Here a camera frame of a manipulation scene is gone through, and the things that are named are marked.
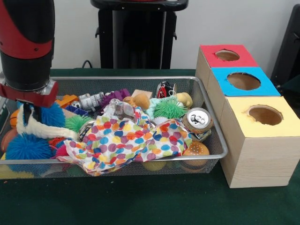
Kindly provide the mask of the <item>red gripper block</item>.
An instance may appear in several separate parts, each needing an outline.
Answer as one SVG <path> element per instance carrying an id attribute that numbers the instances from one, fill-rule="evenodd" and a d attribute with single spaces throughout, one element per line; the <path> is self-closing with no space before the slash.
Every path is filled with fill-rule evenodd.
<path id="1" fill-rule="evenodd" d="M 27 125 L 31 115 L 31 104 L 33 104 L 33 118 L 42 121 L 42 108 L 50 107 L 56 100 L 59 90 L 56 81 L 50 81 L 44 88 L 36 91 L 19 91 L 5 84 L 0 84 L 0 95 L 4 98 L 26 102 L 23 104 L 23 124 Z"/>

